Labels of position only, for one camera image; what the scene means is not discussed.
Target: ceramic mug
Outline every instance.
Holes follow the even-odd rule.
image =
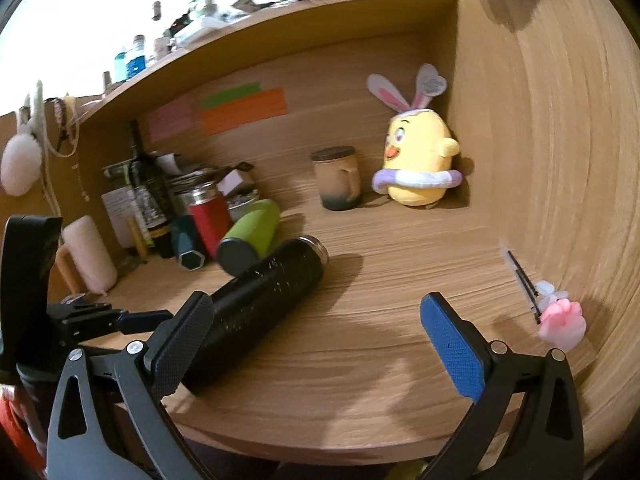
[[[322,206],[345,211],[360,203],[360,171],[352,146],[334,146],[311,154]]]

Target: thermos lid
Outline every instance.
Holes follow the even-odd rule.
[[[335,160],[336,158],[353,155],[355,152],[356,149],[353,146],[333,146],[332,148],[325,148],[324,150],[313,152],[311,154],[311,160],[314,162]]]
[[[326,250],[326,247],[320,240],[310,235],[299,236],[298,240],[302,240],[304,243],[308,244],[318,255],[318,258],[320,258],[322,266],[326,267],[326,264],[329,263],[329,251]]]
[[[207,182],[200,187],[191,191],[189,204],[200,205],[212,200],[220,194],[218,188],[213,182]]]
[[[216,250],[216,260],[227,274],[239,276],[260,261],[260,256],[242,238],[223,238]]]

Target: screw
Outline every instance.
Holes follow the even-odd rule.
[[[78,361],[79,358],[82,357],[82,349],[74,348],[71,352],[69,352],[69,360],[70,361]]]
[[[137,354],[143,349],[144,345],[142,341],[132,341],[127,345],[127,352],[130,354]]]
[[[498,355],[504,355],[507,353],[507,350],[509,349],[509,347],[507,346],[507,343],[505,343],[504,341],[491,341],[491,351],[494,354],[498,354]]]
[[[564,361],[564,352],[559,348],[554,348],[551,351],[551,357],[556,361]]]

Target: yellow plush toy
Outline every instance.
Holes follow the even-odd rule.
[[[423,65],[411,105],[379,74],[370,75],[367,86],[383,103],[400,112],[391,119],[383,169],[373,176],[373,189],[403,205],[434,205],[448,188],[462,182],[462,174],[450,169],[451,157],[460,147],[440,116],[426,108],[431,98],[447,89],[447,82],[433,65]]]

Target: pink flower decoration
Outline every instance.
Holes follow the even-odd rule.
[[[540,316],[538,336],[568,352],[584,337],[587,322],[582,317],[582,307],[567,298],[551,303]]]

